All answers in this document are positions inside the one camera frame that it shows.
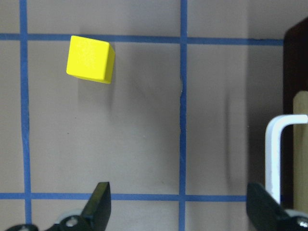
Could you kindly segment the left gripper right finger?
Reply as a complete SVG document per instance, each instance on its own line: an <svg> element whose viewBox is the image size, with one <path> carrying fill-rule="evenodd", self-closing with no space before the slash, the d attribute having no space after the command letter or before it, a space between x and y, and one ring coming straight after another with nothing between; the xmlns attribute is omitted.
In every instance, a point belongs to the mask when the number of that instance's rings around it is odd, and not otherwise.
<svg viewBox="0 0 308 231"><path fill-rule="evenodd" d="M284 209L259 183L247 185L246 212L258 231L306 231L307 213Z"/></svg>

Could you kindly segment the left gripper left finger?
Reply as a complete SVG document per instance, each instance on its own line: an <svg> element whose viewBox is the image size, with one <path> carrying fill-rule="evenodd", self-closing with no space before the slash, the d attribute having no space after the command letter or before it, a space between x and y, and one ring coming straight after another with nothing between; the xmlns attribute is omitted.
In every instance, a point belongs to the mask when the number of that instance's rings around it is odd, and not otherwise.
<svg viewBox="0 0 308 231"><path fill-rule="evenodd" d="M99 182L79 215L68 215L54 223L49 231L104 231L111 215L109 182Z"/></svg>

